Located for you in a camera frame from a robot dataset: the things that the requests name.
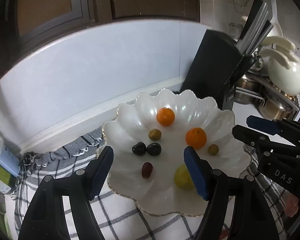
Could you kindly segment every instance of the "white scalloped bowl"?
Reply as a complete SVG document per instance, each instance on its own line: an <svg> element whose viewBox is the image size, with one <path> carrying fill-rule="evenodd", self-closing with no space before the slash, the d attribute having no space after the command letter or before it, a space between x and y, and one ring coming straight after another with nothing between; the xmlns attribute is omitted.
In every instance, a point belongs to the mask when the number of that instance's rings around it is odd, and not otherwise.
<svg viewBox="0 0 300 240"><path fill-rule="evenodd" d="M156 114L162 107L171 108L175 113L175 121L169 127L161 126L156 120ZM239 177L251 158L244 152L243 143L232 136L233 126L233 112L219 110L212 97L198 99L190 90L175 95L163 89L154 97L141 93L134 104L120 104L117 118L103 125L106 145L114 150L108 185L117 194L133 199L140 210L150 215L173 212L187 216L203 215L208 202L195 189L183 190L173 182L176 169L184 163L185 135L193 127L203 128L207 143L197 150L200 158L228 176ZM161 154L133 154L131 148L137 142L142 141L146 145L153 142L148 138L148 132L153 128L162 132L161 139L157 141L162 146ZM219 146L219 153L215 156L207 152L212 143ZM145 162L153 165L149 179L141 176Z"/></svg>

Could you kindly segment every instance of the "gray striped cloth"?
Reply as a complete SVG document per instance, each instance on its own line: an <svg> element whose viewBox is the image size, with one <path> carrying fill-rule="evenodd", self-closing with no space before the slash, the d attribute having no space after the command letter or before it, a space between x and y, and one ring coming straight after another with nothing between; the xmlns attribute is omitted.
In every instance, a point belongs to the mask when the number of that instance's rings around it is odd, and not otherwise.
<svg viewBox="0 0 300 240"><path fill-rule="evenodd" d="M104 145L101 128L98 128L75 141L61 147L53 153L45 155L26 154L21 166L20 180L15 191L15 228L20 231L22 220L41 180L46 175L55 179L70 176L77 169L85 168L96 158L96 151ZM250 174L256 178L269 204L275 219L280 239L286 239L283 229L285 190L264 177L257 171L257 158L254 148L244 149L252 156L250 166L241 177ZM79 239L71 214L69 197L63 197L66 222L71 239ZM106 240L190 240L193 238L202 217L186 217L171 214L152 217L141 212L135 203L128 198L119 196L104 184L101 193L90 202L93 213ZM229 202L224 228L231 223L234 198Z"/></svg>

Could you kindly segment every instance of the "orange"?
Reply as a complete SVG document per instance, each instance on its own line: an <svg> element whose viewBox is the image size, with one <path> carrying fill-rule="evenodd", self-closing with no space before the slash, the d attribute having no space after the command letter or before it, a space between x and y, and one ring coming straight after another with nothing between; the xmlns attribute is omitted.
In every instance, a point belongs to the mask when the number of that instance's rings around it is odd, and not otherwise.
<svg viewBox="0 0 300 240"><path fill-rule="evenodd" d="M206 132L200 128L191 128L186 134L186 143L195 150L202 148L207 142Z"/></svg>
<svg viewBox="0 0 300 240"><path fill-rule="evenodd" d="M157 121L162 126L172 125L175 119L174 112L170 108L161 108L157 113Z"/></svg>

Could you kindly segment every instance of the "black knife block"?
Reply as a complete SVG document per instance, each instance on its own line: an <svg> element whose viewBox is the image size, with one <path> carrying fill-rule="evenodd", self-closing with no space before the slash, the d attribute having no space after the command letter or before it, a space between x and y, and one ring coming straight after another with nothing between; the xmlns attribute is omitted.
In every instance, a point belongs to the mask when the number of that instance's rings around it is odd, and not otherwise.
<svg viewBox="0 0 300 240"><path fill-rule="evenodd" d="M207 30L180 92L190 89L198 98L214 97L218 108L232 110L236 83L255 62L235 44L227 34Z"/></svg>

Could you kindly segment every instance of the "black and white checkered tablecloth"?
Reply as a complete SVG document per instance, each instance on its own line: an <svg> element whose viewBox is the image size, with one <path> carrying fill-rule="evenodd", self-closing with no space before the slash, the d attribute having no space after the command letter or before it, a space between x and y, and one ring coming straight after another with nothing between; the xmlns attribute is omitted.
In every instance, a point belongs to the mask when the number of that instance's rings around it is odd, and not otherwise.
<svg viewBox="0 0 300 240"><path fill-rule="evenodd" d="M30 165L21 167L19 186L14 195L17 233L20 231L24 215L43 177L52 175L58 179L70 176L77 169L85 168L91 160L96 158L96 151L103 144L101 128L98 128L53 153L40 155L39 159L38 155L26 155L26 162ZM257 158L252 147L245 146L242 150L252 156L252 162L242 176L251 174L256 178L275 219L280 239L284 240L286 239L283 230L285 190L257 171ZM73 240L78 239L69 198L64 196L63 202L70 237ZM131 199L112 192L107 183L104 184L100 195L90 203L106 240L188 240L193 238L202 219L202 217L186 217L180 214L149 216L141 212ZM225 228L230 226L233 203L234 201L230 201L228 206Z"/></svg>

